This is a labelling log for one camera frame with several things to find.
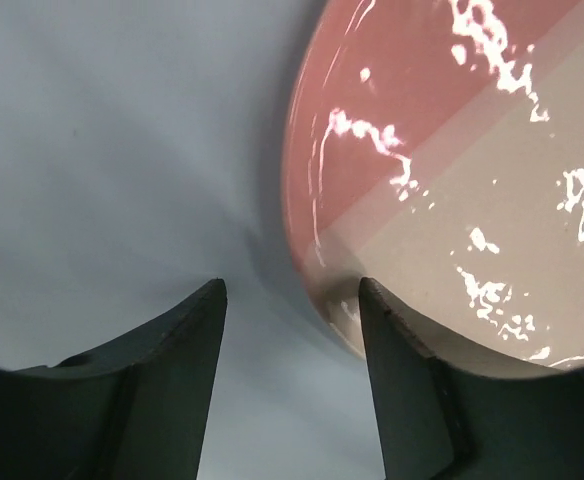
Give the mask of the pink cream leaf plate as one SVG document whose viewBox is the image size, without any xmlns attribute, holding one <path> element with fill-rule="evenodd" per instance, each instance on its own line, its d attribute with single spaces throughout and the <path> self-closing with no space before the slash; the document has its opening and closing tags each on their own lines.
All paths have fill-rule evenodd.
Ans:
<svg viewBox="0 0 584 480">
<path fill-rule="evenodd" d="M 354 354 L 364 277 L 497 377 L 584 366 L 584 1 L 330 1 L 283 150 L 309 297 Z"/>
</svg>

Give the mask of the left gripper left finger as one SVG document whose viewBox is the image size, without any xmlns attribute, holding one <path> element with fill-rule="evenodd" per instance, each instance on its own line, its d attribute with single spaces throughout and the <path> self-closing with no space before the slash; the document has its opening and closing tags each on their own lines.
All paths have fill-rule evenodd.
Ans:
<svg viewBox="0 0 584 480">
<path fill-rule="evenodd" d="M 48 367 L 0 369 L 0 479 L 193 479 L 227 310 L 213 279 Z"/>
</svg>

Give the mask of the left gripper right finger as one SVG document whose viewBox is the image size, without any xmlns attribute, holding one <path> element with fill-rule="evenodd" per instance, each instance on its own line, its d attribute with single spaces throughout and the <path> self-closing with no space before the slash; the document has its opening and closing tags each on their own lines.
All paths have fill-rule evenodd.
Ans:
<svg viewBox="0 0 584 480">
<path fill-rule="evenodd" d="M 382 284 L 358 287 L 389 479 L 584 479 L 584 367 L 525 378 L 516 360 L 411 309 Z"/>
</svg>

